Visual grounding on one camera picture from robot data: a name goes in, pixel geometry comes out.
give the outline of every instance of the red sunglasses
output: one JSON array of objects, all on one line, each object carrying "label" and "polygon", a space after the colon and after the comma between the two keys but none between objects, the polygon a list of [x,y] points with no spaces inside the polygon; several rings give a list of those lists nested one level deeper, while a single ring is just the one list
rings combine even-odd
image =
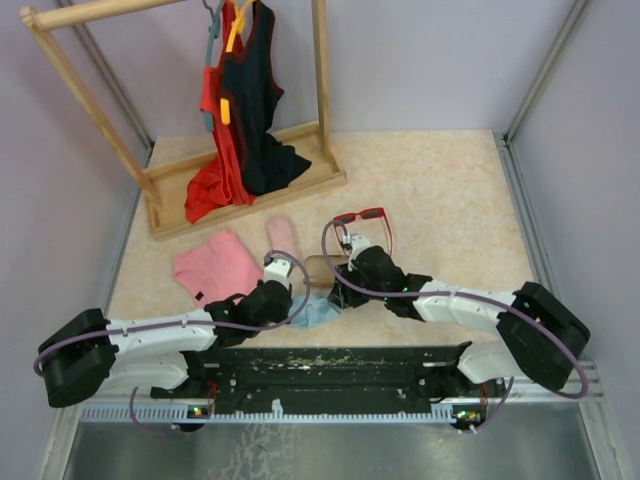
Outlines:
[{"label": "red sunglasses", "polygon": [[[393,234],[391,233],[391,225],[389,224],[389,218],[387,217],[387,212],[385,212],[382,207],[374,207],[367,208],[358,213],[343,213],[342,215],[338,215],[337,217],[333,217],[334,221],[342,222],[345,225],[347,223],[355,222],[358,217],[362,220],[370,220],[372,218],[382,218],[384,220],[385,225],[387,226],[387,231],[389,232],[389,256],[393,253]],[[334,224],[334,231],[336,233],[336,238],[338,239],[338,243],[340,242],[340,237],[338,236],[338,227]]]}]

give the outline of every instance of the red garment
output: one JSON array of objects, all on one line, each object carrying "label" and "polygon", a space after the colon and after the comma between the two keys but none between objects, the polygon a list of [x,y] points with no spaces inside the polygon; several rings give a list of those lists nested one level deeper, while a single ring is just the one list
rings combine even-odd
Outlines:
[{"label": "red garment", "polygon": [[[226,0],[222,7],[222,38],[223,46],[220,58],[231,33],[231,25],[235,20],[233,4]],[[242,51],[242,40],[237,35],[233,51]],[[226,205],[251,205],[255,200],[242,185],[242,175],[238,164],[238,154],[233,133],[229,125],[222,123],[220,115],[219,86],[222,78],[222,62],[218,61],[216,68],[204,69],[204,83],[200,110],[211,112],[213,116],[213,139],[216,142],[218,154],[211,163],[203,167],[187,186],[187,201],[184,208],[187,220],[195,223],[207,213]]]}]

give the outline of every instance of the sunglasses lens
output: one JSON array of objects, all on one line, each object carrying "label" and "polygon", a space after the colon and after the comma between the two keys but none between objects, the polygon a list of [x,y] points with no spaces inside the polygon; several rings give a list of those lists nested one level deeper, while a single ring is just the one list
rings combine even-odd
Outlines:
[{"label": "sunglasses lens", "polygon": [[373,210],[367,210],[360,215],[364,220],[368,220],[370,218],[380,218],[382,216],[381,208],[374,208]]},{"label": "sunglasses lens", "polygon": [[351,223],[356,220],[356,216],[348,213],[346,215],[340,215],[339,217],[334,218],[334,220],[338,220],[339,222],[342,222],[342,223]]}]

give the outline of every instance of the blue hanger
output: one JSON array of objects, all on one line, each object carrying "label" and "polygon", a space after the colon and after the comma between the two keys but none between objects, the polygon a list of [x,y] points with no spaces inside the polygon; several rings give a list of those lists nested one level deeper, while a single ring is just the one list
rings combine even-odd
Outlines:
[{"label": "blue hanger", "polygon": [[[218,4],[218,8],[214,11],[213,8],[209,6],[207,0],[202,0],[202,5],[204,8],[209,10],[211,14],[211,26],[209,27],[209,41],[207,43],[207,56],[205,58],[205,66],[211,66],[211,56],[213,55],[213,42],[216,38],[220,36],[221,30],[221,22],[220,22],[220,13],[222,12],[222,6],[224,5],[225,0],[221,0]],[[213,132],[213,116],[211,112],[204,112],[204,127],[207,129],[207,132]]]}]

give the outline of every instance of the wooden pole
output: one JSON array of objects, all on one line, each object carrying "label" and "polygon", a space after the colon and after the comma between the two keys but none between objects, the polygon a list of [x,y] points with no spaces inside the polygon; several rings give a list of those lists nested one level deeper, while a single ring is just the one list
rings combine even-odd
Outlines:
[{"label": "wooden pole", "polygon": [[34,14],[38,28],[42,31],[49,31],[180,1],[182,0],[95,0],[48,12],[34,12]]},{"label": "wooden pole", "polygon": [[153,204],[160,207],[160,194],[155,185],[153,185],[149,176],[144,172],[142,167],[140,167],[131,151],[127,148],[122,137],[120,137],[104,113],[104,110],[89,90],[89,87],[84,83],[80,74],[71,63],[71,60],[65,55],[62,47],[60,47],[50,32],[40,28],[38,24],[38,14],[35,9],[33,7],[22,8],[20,10],[20,18],[22,18],[22,22],[29,29],[31,35],[38,45],[40,45],[40,48],[49,58],[49,61],[58,71],[69,89],[71,89],[78,102],[80,102],[89,114],[93,123],[96,124],[104,138],[116,152],[116,155],[118,155],[118,158],[120,158],[120,161],[129,174],[142,189],[142,192]]},{"label": "wooden pole", "polygon": [[329,124],[329,73],[327,71],[327,4],[325,0],[312,0],[313,44],[316,57],[316,92],[320,121],[320,148],[326,162],[331,156],[331,128]]}]

